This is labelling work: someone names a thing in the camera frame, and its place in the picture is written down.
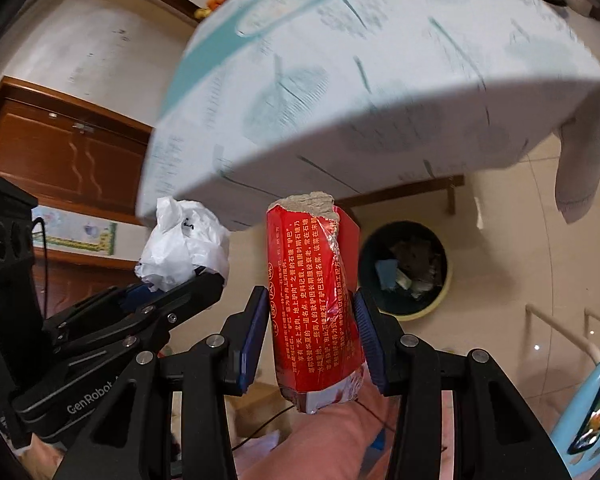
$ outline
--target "white wall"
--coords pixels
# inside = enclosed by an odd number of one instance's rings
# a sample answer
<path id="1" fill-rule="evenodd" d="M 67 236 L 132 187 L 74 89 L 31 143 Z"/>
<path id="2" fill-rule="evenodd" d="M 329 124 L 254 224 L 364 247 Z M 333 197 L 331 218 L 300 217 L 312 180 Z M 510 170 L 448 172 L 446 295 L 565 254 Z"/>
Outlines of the white wall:
<path id="1" fill-rule="evenodd" d="M 193 33 L 189 23 L 147 0 L 44 0 L 33 7 L 0 42 L 0 78 L 155 123 Z"/>

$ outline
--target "blue chair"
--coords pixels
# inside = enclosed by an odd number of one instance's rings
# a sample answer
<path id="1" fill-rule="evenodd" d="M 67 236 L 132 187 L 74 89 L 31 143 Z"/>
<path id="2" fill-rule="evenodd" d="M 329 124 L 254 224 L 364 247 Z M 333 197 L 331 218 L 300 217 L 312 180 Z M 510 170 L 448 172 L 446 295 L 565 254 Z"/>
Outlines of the blue chair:
<path id="1" fill-rule="evenodd" d="M 556 329 L 596 365 L 584 381 L 551 433 L 551 440 L 560 453 L 572 478 L 576 478 L 600 464 L 600 349 L 584 336 L 576 334 L 558 320 L 527 305 L 526 311 Z M 600 321 L 600 315 L 585 309 L 585 333 L 589 333 L 589 318 Z"/>

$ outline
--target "trash can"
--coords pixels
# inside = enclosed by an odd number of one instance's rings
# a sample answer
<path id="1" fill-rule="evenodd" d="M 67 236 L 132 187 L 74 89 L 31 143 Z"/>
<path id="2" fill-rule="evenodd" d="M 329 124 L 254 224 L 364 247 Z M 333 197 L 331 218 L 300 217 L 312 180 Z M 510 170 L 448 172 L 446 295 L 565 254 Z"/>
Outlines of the trash can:
<path id="1" fill-rule="evenodd" d="M 408 248 L 414 240 L 424 240 L 425 245 L 428 242 L 431 253 L 440 256 L 442 284 L 433 286 L 418 298 L 414 298 L 413 293 L 402 286 L 396 286 L 394 290 L 382 290 L 376 262 L 396 259 L 397 244 L 403 242 L 401 247 Z M 371 292 L 380 310 L 392 314 L 400 321 L 417 319 L 434 310 L 446 296 L 451 273 L 451 263 L 440 239 L 424 225 L 410 221 L 393 222 L 379 228 L 364 243 L 358 260 L 360 285 Z"/>

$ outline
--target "black cable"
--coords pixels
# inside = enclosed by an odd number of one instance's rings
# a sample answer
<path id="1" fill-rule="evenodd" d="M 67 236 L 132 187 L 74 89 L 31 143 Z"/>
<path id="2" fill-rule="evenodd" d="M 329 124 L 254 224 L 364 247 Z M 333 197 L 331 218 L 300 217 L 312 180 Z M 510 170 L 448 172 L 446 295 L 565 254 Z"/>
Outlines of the black cable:
<path id="1" fill-rule="evenodd" d="M 378 422 L 380 422 L 380 424 L 382 424 L 382 426 L 383 426 L 384 428 L 386 428 L 386 429 L 387 429 L 387 430 L 389 430 L 389 431 L 393 431 L 393 432 L 395 433 L 395 429 L 394 429 L 394 428 L 392 428 L 391 426 L 389 426 L 389 425 L 388 425 L 388 424 L 387 424 L 387 423 L 386 423 L 384 420 L 382 420 L 382 419 L 381 419 L 379 416 L 377 416 L 377 415 L 376 415 L 374 412 L 372 412 L 372 411 L 371 411 L 371 410 L 370 410 L 368 407 L 366 407 L 364 404 L 362 404 L 362 402 L 360 402 L 360 401 L 359 401 L 359 400 L 357 400 L 357 399 L 353 399 L 353 400 L 354 400 L 354 402 L 355 402 L 356 404 L 359 404 L 359 405 L 360 405 L 360 406 L 362 406 L 362 407 L 363 407 L 365 410 L 367 410 L 369 413 L 371 413 L 371 415 L 373 415 L 373 416 L 374 416 L 374 417 L 375 417 L 375 418 L 378 420 Z"/>
<path id="2" fill-rule="evenodd" d="M 267 422 L 265 422 L 262 426 L 260 426 L 256 431 L 254 431 L 253 433 L 250 434 L 250 436 L 248 436 L 247 438 L 245 438 L 240 444 L 238 444 L 237 446 L 234 446 L 231 448 L 231 451 L 235 451 L 236 449 L 238 449 L 239 447 L 243 446 L 244 444 L 246 444 L 248 441 L 250 441 L 260 430 L 262 430 L 265 426 L 269 425 L 270 423 L 272 423 L 274 420 L 276 420 L 280 415 L 282 415 L 285 412 L 288 412 L 291 408 L 294 408 L 293 405 L 286 407 L 284 410 L 282 410 L 281 412 L 276 413 L 274 416 L 272 416 Z"/>
<path id="3" fill-rule="evenodd" d="M 40 228 L 42 229 L 42 245 L 45 251 L 45 306 L 44 306 L 44 316 L 46 319 L 47 307 L 49 303 L 49 264 L 48 259 L 46 257 L 46 230 L 45 230 L 45 219 L 42 216 L 37 217 L 33 224 L 31 225 L 31 235 L 33 236 L 33 229 L 35 229 L 36 225 L 40 224 Z"/>

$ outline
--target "white tablecloth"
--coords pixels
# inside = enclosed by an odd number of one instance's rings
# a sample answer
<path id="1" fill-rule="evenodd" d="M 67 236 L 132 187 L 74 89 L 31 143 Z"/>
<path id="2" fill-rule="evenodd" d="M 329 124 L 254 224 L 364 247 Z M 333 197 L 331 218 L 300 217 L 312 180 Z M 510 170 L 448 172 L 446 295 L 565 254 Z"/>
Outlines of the white tablecloth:
<path id="1" fill-rule="evenodd" d="M 552 130 L 571 222 L 600 179 L 600 65 L 541 0 L 228 0 L 176 71 L 136 212 L 170 194 L 242 229 L 290 194 L 503 168 Z"/>

